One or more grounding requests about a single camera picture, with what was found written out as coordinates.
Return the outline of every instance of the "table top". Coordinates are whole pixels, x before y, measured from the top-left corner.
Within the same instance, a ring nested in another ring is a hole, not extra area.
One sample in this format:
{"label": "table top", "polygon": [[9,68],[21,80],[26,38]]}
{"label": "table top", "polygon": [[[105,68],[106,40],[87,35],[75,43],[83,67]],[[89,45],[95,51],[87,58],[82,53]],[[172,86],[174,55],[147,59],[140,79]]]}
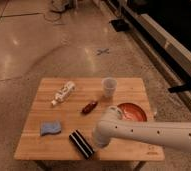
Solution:
{"label": "table top", "polygon": [[[103,97],[102,78],[44,78],[42,79],[31,111],[27,117],[14,158],[17,160],[83,160],[83,156],[69,140],[78,129],[87,140],[102,112],[110,105],[130,102],[139,105],[153,121],[146,90],[141,78],[116,78],[114,97]],[[51,107],[57,90],[67,81],[74,81],[76,89],[65,102]],[[91,100],[98,100],[97,107],[88,115],[81,110]],[[40,136],[43,122],[59,121],[62,132],[57,135]],[[104,149],[97,151],[91,160],[161,161],[162,147],[132,140],[113,139]]]}

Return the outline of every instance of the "machine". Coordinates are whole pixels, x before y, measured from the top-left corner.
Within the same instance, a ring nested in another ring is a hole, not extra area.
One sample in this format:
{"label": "machine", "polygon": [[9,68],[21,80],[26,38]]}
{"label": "machine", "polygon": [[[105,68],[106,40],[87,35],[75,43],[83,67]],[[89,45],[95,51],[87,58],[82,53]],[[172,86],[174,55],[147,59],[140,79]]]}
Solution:
{"label": "machine", "polygon": [[94,146],[106,147],[111,138],[132,139],[191,153],[191,123],[130,122],[116,106],[106,109],[92,132]]}

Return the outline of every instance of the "tile floor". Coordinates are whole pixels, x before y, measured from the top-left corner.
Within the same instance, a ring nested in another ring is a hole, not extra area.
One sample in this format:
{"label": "tile floor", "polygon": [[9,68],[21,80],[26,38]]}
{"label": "tile floor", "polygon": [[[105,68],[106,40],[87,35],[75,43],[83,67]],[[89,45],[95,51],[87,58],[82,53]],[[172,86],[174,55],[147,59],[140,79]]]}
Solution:
{"label": "tile floor", "polygon": [[[142,77],[158,121],[191,121],[191,113],[155,69],[129,33],[117,33],[102,3],[89,0],[78,10],[48,12],[49,0],[0,0],[0,171],[39,170],[15,161],[15,152],[31,102],[43,77]],[[110,54],[96,55],[109,48]],[[142,170],[191,170],[191,155],[165,149],[166,160]],[[53,162],[54,170],[131,170],[132,162]]]}

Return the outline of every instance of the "brown object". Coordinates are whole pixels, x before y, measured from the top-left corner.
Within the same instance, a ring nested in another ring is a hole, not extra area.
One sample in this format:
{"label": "brown object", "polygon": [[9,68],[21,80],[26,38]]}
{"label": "brown object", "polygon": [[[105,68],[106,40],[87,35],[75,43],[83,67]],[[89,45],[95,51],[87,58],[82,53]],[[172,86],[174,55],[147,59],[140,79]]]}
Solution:
{"label": "brown object", "polygon": [[90,113],[96,106],[97,106],[98,102],[97,101],[91,101],[87,106],[85,106],[82,109],[82,113],[83,114],[88,114]]}
{"label": "brown object", "polygon": [[[92,130],[102,112],[110,105],[131,102],[139,104],[148,121],[153,114],[141,78],[117,78],[117,90],[112,99],[103,98],[102,78],[45,78],[41,81],[30,113],[27,117],[14,158],[17,160],[82,160],[80,152],[72,145],[68,136],[78,129],[90,143]],[[53,94],[65,82],[74,81],[75,91],[61,105],[50,107]],[[99,99],[93,113],[87,117],[79,115],[90,99]],[[40,137],[42,122],[59,120],[61,134]],[[91,160],[161,161],[162,147],[132,140],[112,139],[111,143],[93,155]]]}
{"label": "brown object", "polygon": [[133,103],[122,103],[118,107],[123,112],[122,119],[131,120],[131,121],[147,121],[147,116],[144,110]]}

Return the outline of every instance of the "paper cup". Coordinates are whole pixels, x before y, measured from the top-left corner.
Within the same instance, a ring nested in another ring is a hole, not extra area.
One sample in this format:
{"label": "paper cup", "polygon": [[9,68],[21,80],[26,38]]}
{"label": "paper cup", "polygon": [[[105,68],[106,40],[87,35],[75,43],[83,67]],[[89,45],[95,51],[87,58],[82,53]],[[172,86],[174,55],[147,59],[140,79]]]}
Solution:
{"label": "paper cup", "polygon": [[111,77],[104,78],[102,80],[102,85],[104,90],[104,97],[106,98],[112,97],[116,90],[117,81]]}

